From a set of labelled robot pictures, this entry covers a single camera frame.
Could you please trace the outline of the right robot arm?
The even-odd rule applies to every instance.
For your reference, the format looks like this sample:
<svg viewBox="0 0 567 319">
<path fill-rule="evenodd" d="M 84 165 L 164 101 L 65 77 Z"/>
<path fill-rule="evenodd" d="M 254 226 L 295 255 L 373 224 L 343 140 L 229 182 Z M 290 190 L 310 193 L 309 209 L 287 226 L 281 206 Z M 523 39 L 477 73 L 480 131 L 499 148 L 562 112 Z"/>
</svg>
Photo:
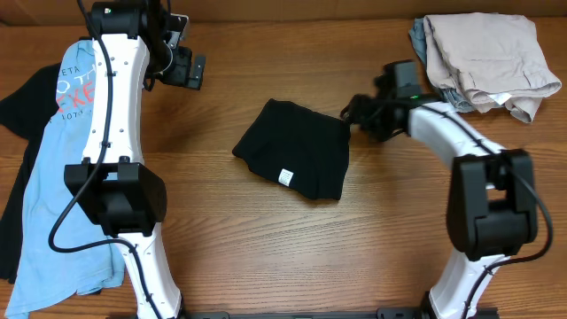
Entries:
<svg viewBox="0 0 567 319">
<path fill-rule="evenodd" d="M 412 60 L 392 62 L 375 78 L 375 96 L 355 95 L 341 119 L 378 142 L 405 134 L 425 144 L 450 169 L 447 233 L 453 251 L 418 307 L 382 307 L 379 318 L 496 318 L 478 308 L 492 277 L 520 262 L 537 236 L 533 168 L 523 150 L 487 139 L 434 94 L 425 94 Z"/>
</svg>

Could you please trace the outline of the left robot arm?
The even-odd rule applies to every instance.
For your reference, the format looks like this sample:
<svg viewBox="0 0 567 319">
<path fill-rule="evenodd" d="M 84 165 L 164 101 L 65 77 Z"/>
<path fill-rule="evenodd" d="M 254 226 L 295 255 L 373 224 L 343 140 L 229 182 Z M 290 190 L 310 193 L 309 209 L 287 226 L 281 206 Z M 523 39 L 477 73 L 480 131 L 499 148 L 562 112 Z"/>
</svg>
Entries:
<svg viewBox="0 0 567 319">
<path fill-rule="evenodd" d="M 83 14 L 96 61 L 96 93 L 89 137 L 78 164 L 67 165 L 72 193 L 50 231 L 55 252 L 59 227 L 74 206 L 101 227 L 125 261 L 138 318 L 185 318 L 162 240 L 167 213 L 164 181 L 144 164 L 141 104 L 155 82 L 200 89 L 206 59 L 182 47 L 190 19 L 160 0 L 95 2 Z"/>
</svg>

